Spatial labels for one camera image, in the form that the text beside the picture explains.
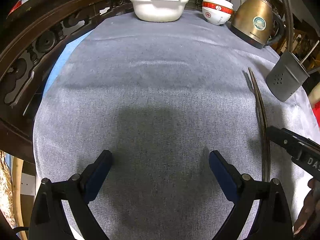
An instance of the red and white bowl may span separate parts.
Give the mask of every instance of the red and white bowl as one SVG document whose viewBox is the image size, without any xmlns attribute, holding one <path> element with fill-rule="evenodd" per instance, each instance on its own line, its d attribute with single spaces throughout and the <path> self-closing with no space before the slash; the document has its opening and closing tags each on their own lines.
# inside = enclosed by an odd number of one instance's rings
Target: red and white bowl
<svg viewBox="0 0 320 240">
<path fill-rule="evenodd" d="M 204 0 L 204 1 L 215 3 L 217 5 L 224 6 L 230 9 L 233 8 L 233 4 L 231 2 L 228 2 L 227 0 Z"/>
<path fill-rule="evenodd" d="M 202 13 L 214 25 L 226 23 L 233 14 L 233 4 L 226 0 L 203 0 Z"/>
</svg>

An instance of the metal utensil holder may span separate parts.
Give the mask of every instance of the metal utensil holder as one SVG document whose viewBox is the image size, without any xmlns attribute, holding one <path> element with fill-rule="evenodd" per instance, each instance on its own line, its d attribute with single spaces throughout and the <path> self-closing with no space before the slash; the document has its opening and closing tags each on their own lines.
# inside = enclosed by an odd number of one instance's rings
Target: metal utensil holder
<svg viewBox="0 0 320 240">
<path fill-rule="evenodd" d="M 294 54 L 285 50 L 266 77 L 272 94 L 281 102 L 286 101 L 309 77 Z"/>
</svg>

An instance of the blue cloth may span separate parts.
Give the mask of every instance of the blue cloth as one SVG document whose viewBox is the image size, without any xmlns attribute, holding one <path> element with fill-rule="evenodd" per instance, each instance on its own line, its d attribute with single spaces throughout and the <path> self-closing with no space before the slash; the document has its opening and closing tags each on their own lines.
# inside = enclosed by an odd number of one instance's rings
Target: blue cloth
<svg viewBox="0 0 320 240">
<path fill-rule="evenodd" d="M 59 75 L 63 65 L 65 64 L 65 62 L 68 60 L 68 58 L 70 57 L 71 53 L 74 51 L 74 49 L 79 45 L 79 43 L 81 41 L 83 41 L 83 39 L 88 36 L 92 31 L 87 32 L 86 34 L 82 35 L 81 37 L 79 37 L 78 39 L 68 43 L 65 47 L 65 49 L 63 50 L 63 52 L 61 53 L 61 55 L 59 56 L 57 62 L 55 63 L 49 78 L 47 80 L 47 83 L 45 84 L 44 87 L 44 91 L 43 91 L 43 95 L 45 95 L 47 93 L 47 91 L 49 90 L 49 88 L 51 87 L 52 83 L 55 81 L 55 79 L 57 78 L 57 76 Z"/>
<path fill-rule="evenodd" d="M 4 157 L 5 163 L 7 164 L 9 171 L 10 171 L 10 175 L 11 175 L 11 155 L 9 153 L 5 154 Z"/>
</svg>

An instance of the table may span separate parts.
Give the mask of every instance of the table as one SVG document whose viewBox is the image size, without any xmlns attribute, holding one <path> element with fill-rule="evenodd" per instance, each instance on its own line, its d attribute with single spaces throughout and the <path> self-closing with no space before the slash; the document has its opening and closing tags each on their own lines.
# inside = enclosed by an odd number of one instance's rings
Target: table
<svg viewBox="0 0 320 240">
<path fill-rule="evenodd" d="M 89 207 L 110 239 L 212 239 L 232 203 L 209 168 L 209 152 L 219 150 L 240 173 L 261 178 L 248 67 L 268 124 L 320 142 L 303 88 L 284 103 L 269 91 L 264 79 L 278 59 L 270 47 L 252 47 L 198 11 L 171 23 L 140 21 L 134 13 L 106 19 L 75 48 L 42 99 L 34 126 L 37 172 L 65 180 L 108 149 L 115 162 Z M 310 175 L 271 143 L 274 177 L 295 220 Z"/>
</svg>

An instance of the gold kettle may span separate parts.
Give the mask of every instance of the gold kettle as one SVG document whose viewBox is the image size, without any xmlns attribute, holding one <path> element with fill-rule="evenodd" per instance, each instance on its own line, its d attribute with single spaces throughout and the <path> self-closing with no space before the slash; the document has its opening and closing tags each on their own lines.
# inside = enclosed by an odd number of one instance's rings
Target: gold kettle
<svg viewBox="0 0 320 240">
<path fill-rule="evenodd" d="M 278 23 L 279 30 L 268 40 L 274 21 Z M 245 0 L 234 15 L 230 30 L 252 46 L 262 49 L 279 41 L 284 34 L 284 24 L 280 16 L 272 11 L 268 0 Z"/>
</svg>

